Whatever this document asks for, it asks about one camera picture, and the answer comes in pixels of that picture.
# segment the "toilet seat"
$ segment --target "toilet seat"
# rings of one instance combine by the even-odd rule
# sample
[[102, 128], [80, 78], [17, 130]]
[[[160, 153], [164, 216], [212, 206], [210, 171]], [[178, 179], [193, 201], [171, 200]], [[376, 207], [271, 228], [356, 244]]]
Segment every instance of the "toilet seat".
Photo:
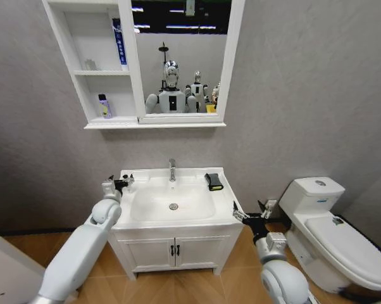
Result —
[[381, 252], [355, 228], [334, 216], [309, 218], [304, 224], [343, 267], [360, 279], [381, 285]]

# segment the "door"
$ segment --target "door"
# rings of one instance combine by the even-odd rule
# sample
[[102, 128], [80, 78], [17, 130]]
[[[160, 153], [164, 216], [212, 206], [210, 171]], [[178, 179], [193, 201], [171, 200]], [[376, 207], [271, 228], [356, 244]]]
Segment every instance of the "door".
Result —
[[175, 253], [178, 268], [216, 267], [229, 236], [176, 237]]
[[175, 267], [175, 239], [119, 241], [132, 271], [152, 271]]
[[0, 237], [0, 304], [21, 304], [39, 291], [44, 268]]

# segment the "sink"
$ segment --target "sink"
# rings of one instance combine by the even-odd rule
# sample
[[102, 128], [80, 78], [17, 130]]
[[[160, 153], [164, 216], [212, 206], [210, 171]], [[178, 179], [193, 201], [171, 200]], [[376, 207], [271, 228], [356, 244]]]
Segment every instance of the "sink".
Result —
[[135, 220], [198, 220], [215, 214], [215, 205], [206, 185], [150, 181], [133, 199], [130, 216]]
[[[204, 175], [217, 173], [224, 186], [209, 191]], [[181, 225], [233, 224], [234, 202], [239, 207], [223, 168], [177, 168], [170, 182], [169, 169], [122, 170], [135, 182], [123, 188], [122, 215], [114, 230]]]

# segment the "cabinet door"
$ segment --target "cabinet door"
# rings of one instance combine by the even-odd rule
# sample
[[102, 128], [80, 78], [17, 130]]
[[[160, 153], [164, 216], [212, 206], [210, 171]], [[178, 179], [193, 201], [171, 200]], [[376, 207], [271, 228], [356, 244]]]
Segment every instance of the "cabinet door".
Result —
[[134, 272], [175, 267], [175, 240], [136, 239], [119, 241]]
[[175, 253], [178, 268], [216, 267], [229, 236], [176, 237]]

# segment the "faucet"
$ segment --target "faucet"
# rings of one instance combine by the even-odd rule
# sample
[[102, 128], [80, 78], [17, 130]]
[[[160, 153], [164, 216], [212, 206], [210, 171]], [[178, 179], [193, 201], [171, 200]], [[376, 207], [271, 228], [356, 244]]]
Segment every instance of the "faucet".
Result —
[[173, 158], [170, 158], [170, 170], [171, 170], [170, 182], [175, 182], [175, 160]]

